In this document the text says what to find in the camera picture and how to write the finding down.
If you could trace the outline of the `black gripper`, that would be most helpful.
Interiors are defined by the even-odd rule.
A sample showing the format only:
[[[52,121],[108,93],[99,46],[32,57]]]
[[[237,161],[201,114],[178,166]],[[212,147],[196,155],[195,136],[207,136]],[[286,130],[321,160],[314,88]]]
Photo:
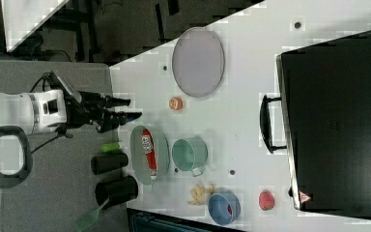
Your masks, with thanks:
[[[76,90],[65,78],[50,72],[47,83],[51,90],[61,90],[66,104],[68,129],[94,125],[98,133],[112,131],[142,116],[141,112],[110,112],[108,108],[129,106],[130,100],[114,98],[94,92]]]

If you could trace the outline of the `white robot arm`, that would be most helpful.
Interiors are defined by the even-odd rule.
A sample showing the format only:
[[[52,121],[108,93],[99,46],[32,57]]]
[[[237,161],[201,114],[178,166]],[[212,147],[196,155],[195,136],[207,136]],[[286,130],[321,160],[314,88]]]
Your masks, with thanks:
[[[93,125],[97,132],[113,131],[141,117],[139,112],[114,112],[130,101],[76,90],[54,72],[44,73],[40,92],[0,93],[0,128],[19,127],[26,134],[59,132]]]

